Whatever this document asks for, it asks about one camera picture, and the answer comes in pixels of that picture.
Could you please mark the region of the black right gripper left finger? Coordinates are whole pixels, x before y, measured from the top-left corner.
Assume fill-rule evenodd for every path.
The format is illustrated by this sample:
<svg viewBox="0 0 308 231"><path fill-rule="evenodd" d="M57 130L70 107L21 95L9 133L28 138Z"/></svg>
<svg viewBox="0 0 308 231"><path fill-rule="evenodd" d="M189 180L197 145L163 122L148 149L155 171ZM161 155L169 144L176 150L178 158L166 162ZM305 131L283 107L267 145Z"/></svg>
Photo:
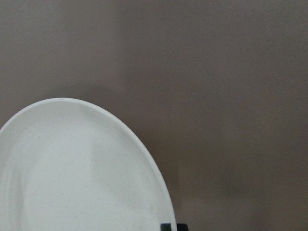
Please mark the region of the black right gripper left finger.
<svg viewBox="0 0 308 231"><path fill-rule="evenodd" d="M171 231L171 224L170 223L162 223L160 225L160 231Z"/></svg>

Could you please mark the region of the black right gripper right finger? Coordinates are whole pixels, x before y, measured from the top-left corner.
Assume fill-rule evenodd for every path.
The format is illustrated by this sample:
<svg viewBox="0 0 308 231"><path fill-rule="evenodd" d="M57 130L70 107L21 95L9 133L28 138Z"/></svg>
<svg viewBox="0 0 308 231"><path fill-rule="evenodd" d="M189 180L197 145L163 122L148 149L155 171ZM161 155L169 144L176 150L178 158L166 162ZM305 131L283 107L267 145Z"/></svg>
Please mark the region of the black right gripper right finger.
<svg viewBox="0 0 308 231"><path fill-rule="evenodd" d="M177 231L189 231L188 225L185 223L177 223Z"/></svg>

